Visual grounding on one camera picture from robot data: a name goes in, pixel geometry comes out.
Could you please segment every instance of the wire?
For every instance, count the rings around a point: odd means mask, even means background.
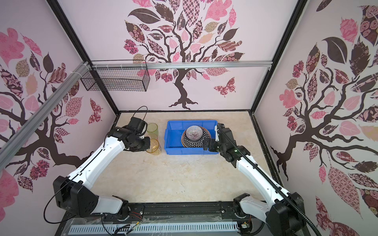
[[[106,231],[110,236],[113,236],[113,234],[109,233],[109,231],[105,228],[105,226],[104,226],[104,220],[102,219],[103,216],[104,216],[104,214],[101,214],[101,224],[102,224],[102,227],[105,229],[105,231]]]
[[[316,226],[314,225],[314,223],[305,215],[305,213],[295,204],[293,203],[290,198],[288,196],[286,196],[280,189],[280,187],[277,187],[273,181],[255,164],[253,163],[248,157],[246,157],[240,150],[239,148],[234,144],[233,141],[231,141],[231,139],[223,132],[222,129],[218,129],[220,130],[220,132],[228,139],[228,141],[234,146],[234,148],[243,156],[243,158],[253,166],[253,168],[255,168],[267,181],[268,183],[275,189],[275,191],[280,194],[283,199],[291,206],[294,208],[294,210],[299,214],[301,215],[305,221],[308,223],[308,225],[311,227],[311,229],[314,231],[314,233],[317,235],[317,236],[321,236],[319,230],[316,228]]]
[[[55,194],[54,194],[54,196],[52,196],[51,198],[50,198],[50,200],[47,202],[47,204],[46,204],[46,206],[45,206],[45,209],[43,210],[43,218],[45,219],[45,221],[47,222],[47,223],[49,223],[49,224],[60,224],[60,223],[63,223],[63,222],[66,222],[66,221],[68,221],[69,219],[72,219],[72,218],[74,218],[76,215],[74,215],[74,216],[72,216],[72,217],[70,217],[70,218],[68,218],[68,219],[66,219],[66,220],[63,220],[63,221],[60,221],[60,222],[50,222],[50,221],[48,221],[47,219],[46,219],[46,209],[47,209],[47,206],[48,206],[48,204],[50,204],[50,202],[51,202],[51,200],[64,188],[64,187],[66,187],[68,184],[69,184],[70,182],[68,181],[63,187],[61,187]]]

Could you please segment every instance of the wallpaper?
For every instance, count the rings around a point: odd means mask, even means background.
[[[378,229],[377,18],[373,1],[310,2],[257,110],[322,235]]]
[[[60,1],[91,59],[128,59],[134,63],[146,60],[148,64],[271,60],[295,3],[294,0],[285,3],[128,0],[115,1],[111,6],[91,1],[88,6],[86,1]],[[92,14],[100,9],[109,13]],[[84,24],[83,17],[93,24]],[[149,69],[147,92],[110,91],[110,94],[120,110],[136,110],[143,105],[151,110],[250,109],[265,70]],[[128,102],[135,96],[138,99]]]
[[[2,3],[1,7],[7,12],[0,16],[4,23],[0,27],[3,146],[81,60],[45,1],[20,0],[9,5]],[[16,17],[15,12],[24,14]],[[46,31],[35,30],[36,24]],[[44,206],[54,194],[54,179],[68,175],[90,156],[114,118],[100,92],[87,92],[80,81],[70,89],[0,171],[2,233],[14,233],[17,222],[21,222],[24,227],[18,227],[17,234],[54,234],[58,225],[47,224],[43,219]],[[60,221],[63,213],[52,203],[46,218]]]

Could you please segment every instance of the tree mural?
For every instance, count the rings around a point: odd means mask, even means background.
[[[11,130],[8,137],[0,134],[0,139],[4,142],[8,142],[16,131],[26,123],[27,117],[36,112],[39,106],[47,100],[48,93],[56,90],[53,84],[63,83],[67,77],[64,63],[54,69],[54,64],[48,53],[42,57],[42,51],[33,40],[25,36],[23,36],[23,40],[30,48],[31,53],[29,57],[16,64],[16,73],[0,65],[1,77],[6,89],[9,90],[0,92],[0,113],[8,117],[8,119],[0,119],[0,132]],[[18,41],[16,30],[8,28],[8,35],[0,32],[0,56],[6,66],[12,59],[23,58],[24,55],[21,52],[24,48],[25,45]],[[42,82],[43,89],[38,89],[38,81]],[[71,88],[35,131],[38,136],[37,140],[32,142],[28,140],[15,155],[22,158],[18,158],[19,160],[6,166],[19,166],[14,176],[18,175],[18,185],[22,188],[33,191],[33,181],[45,177],[52,164],[69,164],[79,167],[88,158],[80,159],[77,156],[68,156],[65,153],[59,153],[57,148],[57,143],[64,143],[63,136],[69,135],[64,126],[75,125],[79,121],[75,118],[80,111],[82,102],[82,97],[75,97],[78,91],[79,82]],[[101,112],[101,108],[96,104],[92,105],[92,108],[96,114]]]
[[[182,11],[178,10],[181,7],[181,0],[156,0],[152,1],[152,4],[150,0],[133,1],[143,7],[132,10],[129,14],[138,18],[141,24],[125,21],[127,31],[136,43],[127,39],[124,48],[129,53],[135,54],[134,63],[138,63],[137,60],[146,60],[149,63],[239,61],[243,55],[240,52],[233,52],[242,44],[242,41],[231,41],[238,29],[225,30],[228,27],[232,28],[236,21],[236,12],[233,7],[227,12],[232,4],[231,0],[225,0],[225,2],[222,0],[182,0]],[[198,19],[200,13],[206,8],[204,19]],[[206,19],[214,21],[203,27],[202,23]],[[144,50],[146,54],[138,53],[139,50]],[[219,55],[221,53],[218,51],[232,53]],[[196,80],[200,75],[209,80],[209,76],[219,76],[227,71],[226,68],[207,68],[205,71],[187,68],[154,69],[149,70],[149,73],[155,75],[156,80],[161,79],[166,83],[174,81],[181,97],[169,107],[181,104],[183,108],[190,110],[187,104],[198,103],[188,98],[183,79]],[[230,81],[226,86],[216,86],[214,89],[225,96],[235,91],[234,80]]]
[[[279,96],[288,108],[283,115],[288,119],[287,127],[291,131],[288,145],[284,152],[271,148],[278,157],[278,169],[282,166],[288,180],[287,161],[297,144],[304,142],[303,151],[309,151],[310,161],[319,157],[322,183],[328,176],[335,193],[359,214],[360,193],[367,207],[378,217],[378,192],[365,189],[378,189],[378,184],[365,175],[375,171],[378,164],[359,161],[348,153],[350,150],[363,150],[378,155],[377,150],[361,143],[366,139],[378,141],[378,127],[372,125],[378,120],[378,106],[366,105],[378,99],[377,70],[372,73],[371,69],[367,69],[377,65],[378,7],[360,8],[363,17],[359,32],[355,20],[342,19],[340,30],[344,40],[338,37],[323,39],[327,43],[327,53],[321,53],[316,44],[306,63],[299,61],[294,65],[294,78],[286,83],[288,89]],[[346,43],[352,43],[351,51]],[[370,57],[369,47],[376,51],[374,57]],[[331,63],[334,67],[327,66],[329,59],[335,62]],[[366,125],[357,125],[361,122],[366,122]],[[324,156],[328,156],[329,166],[324,162]],[[346,171],[360,173],[344,173],[335,168],[335,164]],[[329,217],[319,217],[322,228],[324,225],[325,228],[331,227],[326,222]]]

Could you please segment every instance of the black mesh basket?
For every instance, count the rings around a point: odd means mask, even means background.
[[[92,69],[81,78],[87,91],[147,91],[150,82],[147,64],[145,60],[123,60],[133,61],[133,64],[109,64],[93,65]]]

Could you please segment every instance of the blue plastic bin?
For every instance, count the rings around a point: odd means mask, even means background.
[[[208,155],[218,154],[215,152],[205,151],[203,148],[184,148],[181,143],[181,137],[184,131],[192,125],[198,125],[206,128],[215,138],[214,127],[218,124],[216,120],[170,120],[164,135],[164,149],[168,155]]]

